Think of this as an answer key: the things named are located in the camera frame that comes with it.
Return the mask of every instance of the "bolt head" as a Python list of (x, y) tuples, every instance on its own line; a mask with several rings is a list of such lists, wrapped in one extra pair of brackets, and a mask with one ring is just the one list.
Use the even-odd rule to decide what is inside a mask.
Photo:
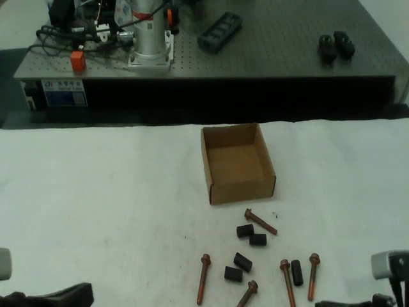
[(257, 293), (258, 285), (254, 280), (252, 280), (249, 281), (249, 288), (253, 291), (253, 293)]
[(210, 261), (210, 255), (204, 254), (202, 259), (202, 264), (210, 265), (212, 262)]
[(287, 259), (283, 259), (280, 262), (280, 270), (283, 271), (284, 269), (287, 269), (287, 270), (289, 269), (289, 262)]
[(245, 209), (244, 217), (245, 217), (246, 219), (249, 219), (249, 218), (250, 218), (250, 215), (251, 215), (251, 209)]
[(321, 260), (320, 260), (320, 256), (316, 253), (312, 253), (311, 256), (309, 257), (309, 261), (312, 264), (320, 264)]

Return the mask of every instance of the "open cardboard box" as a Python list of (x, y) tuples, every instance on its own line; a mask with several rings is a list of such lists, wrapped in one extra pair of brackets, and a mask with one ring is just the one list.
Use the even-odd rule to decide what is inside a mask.
[(276, 175), (257, 123), (203, 128), (201, 147), (210, 204), (273, 196)]

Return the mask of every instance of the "orange block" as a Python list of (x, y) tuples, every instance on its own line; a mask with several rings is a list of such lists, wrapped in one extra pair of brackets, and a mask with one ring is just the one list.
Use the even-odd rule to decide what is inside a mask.
[(73, 51), (71, 53), (71, 65), (74, 72), (82, 72), (85, 70), (85, 55), (84, 51)]

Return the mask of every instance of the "black rubber cylinder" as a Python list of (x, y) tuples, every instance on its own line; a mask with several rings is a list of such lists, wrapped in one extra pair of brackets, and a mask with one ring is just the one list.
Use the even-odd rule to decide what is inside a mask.
[(291, 273), (293, 273), (294, 286), (301, 286), (304, 283), (304, 280), (302, 279), (302, 270), (299, 260), (291, 261)]
[(234, 267), (226, 267), (224, 269), (224, 279), (241, 283), (243, 281), (243, 271)]
[(237, 231), (237, 237), (239, 238), (250, 237), (251, 235), (254, 235), (253, 224), (237, 226), (236, 231)]
[(266, 246), (267, 245), (267, 236), (263, 233), (257, 233), (250, 237), (250, 245), (253, 246)]
[(235, 263), (235, 265), (245, 270), (247, 273), (251, 271), (251, 267), (253, 266), (253, 263), (249, 259), (247, 259), (246, 257), (239, 253), (236, 253), (233, 262)]

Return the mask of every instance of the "copper bolt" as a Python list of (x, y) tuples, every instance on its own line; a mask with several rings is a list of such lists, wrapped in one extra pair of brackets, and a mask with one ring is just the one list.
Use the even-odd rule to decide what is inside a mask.
[(203, 294), (205, 292), (207, 268), (212, 263), (210, 261), (210, 256), (208, 254), (204, 254), (201, 261), (203, 263), (203, 266), (202, 266), (202, 274), (200, 276), (199, 291), (197, 292), (197, 304), (198, 305), (202, 305)]
[(314, 300), (314, 287), (317, 265), (321, 262), (320, 256), (318, 256), (318, 254), (316, 253), (313, 253), (309, 257), (309, 261), (311, 262), (311, 274), (309, 276), (308, 300), (312, 302)]
[(242, 299), (240, 300), (240, 302), (238, 303), (237, 307), (244, 307), (247, 304), (247, 302), (249, 301), (250, 297), (253, 294), (257, 293), (257, 289), (258, 289), (257, 283), (254, 280), (249, 281), (249, 288), (244, 293), (244, 295), (243, 295)]
[(284, 279), (286, 280), (287, 292), (288, 292), (288, 299), (289, 305), (291, 307), (295, 307), (295, 299), (294, 299), (294, 292), (293, 292), (293, 285), (291, 284), (291, 279), (289, 278), (289, 262), (287, 259), (283, 259), (280, 262), (280, 270), (284, 273)]
[(258, 216), (254, 215), (251, 213), (251, 209), (246, 209), (244, 212), (244, 216), (246, 219), (252, 219), (254, 222), (259, 224), (261, 227), (266, 229), (267, 231), (271, 232), (273, 235), (277, 235), (277, 229), (275, 229), (273, 226), (270, 226), (266, 222), (264, 222), (262, 219), (260, 219)]

